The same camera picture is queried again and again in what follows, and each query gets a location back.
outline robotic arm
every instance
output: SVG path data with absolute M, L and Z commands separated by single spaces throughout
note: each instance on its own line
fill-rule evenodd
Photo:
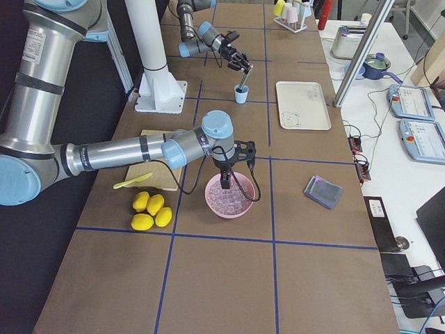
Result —
M 59 2 L 63 9 L 69 1 Z M 254 143 L 234 140 L 232 122 L 223 111 L 207 113 L 202 126 L 190 131 L 78 146 L 52 145 L 50 139 L 74 45 L 100 21 L 104 10 L 101 0 L 70 1 L 70 6 L 78 5 L 82 15 L 77 8 L 66 13 L 45 8 L 55 3 L 26 0 L 24 4 L 30 27 L 8 124 L 0 135 L 0 205 L 28 202 L 55 182 L 83 171 L 159 157 L 165 157 L 171 168 L 178 168 L 211 155 L 226 187 L 236 162 L 247 161 L 252 170 Z
M 193 28 L 193 12 L 213 8 L 215 0 L 179 0 L 177 4 L 177 14 L 181 24 L 181 40 L 179 44 L 179 54 L 181 57 L 190 57 L 202 52 L 217 52 L 228 61 L 227 67 L 244 73 L 238 91 L 242 92 L 253 64 L 243 52 L 239 52 L 232 45 L 239 34 L 236 31 L 228 31 L 226 35 L 221 34 L 209 22 L 205 21 L 198 29 L 198 36 Z

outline wooden cutting board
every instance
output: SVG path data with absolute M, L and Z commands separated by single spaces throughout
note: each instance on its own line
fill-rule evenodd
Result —
M 160 130 L 142 130 L 141 136 L 150 136 L 154 134 L 165 134 L 169 131 Z M 181 177 L 182 168 L 176 168 L 172 170 L 175 174 L 176 179 L 179 181 Z M 131 180 L 135 177 L 152 172 L 153 175 L 146 180 L 141 182 L 134 182 L 126 185 L 126 187 L 137 187 L 137 188 L 156 188 L 162 190 L 176 191 L 178 186 L 173 180 L 170 171 L 166 166 L 160 164 L 159 162 L 143 162 L 141 164 L 132 165 L 128 168 L 127 176 L 125 176 L 125 181 Z

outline brown table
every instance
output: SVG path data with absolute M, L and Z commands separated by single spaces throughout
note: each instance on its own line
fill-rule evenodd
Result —
M 340 110 L 326 132 L 280 127 L 276 81 L 317 81 L 334 90 L 314 18 L 293 34 L 273 22 L 273 6 L 219 3 L 195 25 L 236 29 L 254 63 L 248 102 L 234 102 L 240 75 L 208 56 L 177 56 L 179 26 L 162 21 L 170 71 L 188 81 L 181 115 L 141 114 L 128 103 L 114 139 L 142 129 L 190 129 L 213 109 L 230 114 L 235 138 L 257 144 L 262 199 L 241 218 L 207 207 L 209 161 L 191 196 L 166 192 L 175 213 L 164 229 L 131 229 L 136 189 L 112 190 L 126 168 L 101 170 L 35 333 L 397 333 L 380 256 L 352 165 Z M 184 169 L 193 184 L 199 162 Z M 245 164 L 235 170 L 248 174 Z M 302 191 L 312 175 L 341 185 L 331 211 Z

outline white tray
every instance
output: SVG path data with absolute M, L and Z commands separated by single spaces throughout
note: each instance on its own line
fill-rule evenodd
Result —
M 278 81 L 280 124 L 290 130 L 329 130 L 331 121 L 317 82 Z

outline yellow lemon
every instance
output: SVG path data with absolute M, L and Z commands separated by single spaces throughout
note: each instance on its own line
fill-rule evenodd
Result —
M 136 231 L 145 231 L 154 224 L 153 217 L 149 214 L 135 214 L 131 220 L 131 226 Z
M 172 210 L 169 207 L 163 207 L 156 215 L 154 222 L 159 228 L 164 228 L 171 222 L 173 217 Z
M 148 200 L 150 198 L 150 195 L 146 191 L 141 191 L 140 193 L 137 193 L 136 196 L 134 196 L 133 200 L 133 209 L 136 210 L 136 212 L 142 212 L 147 207 Z
M 152 216 L 156 216 L 160 209 L 164 206 L 164 197 L 157 194 L 148 200 L 147 211 Z

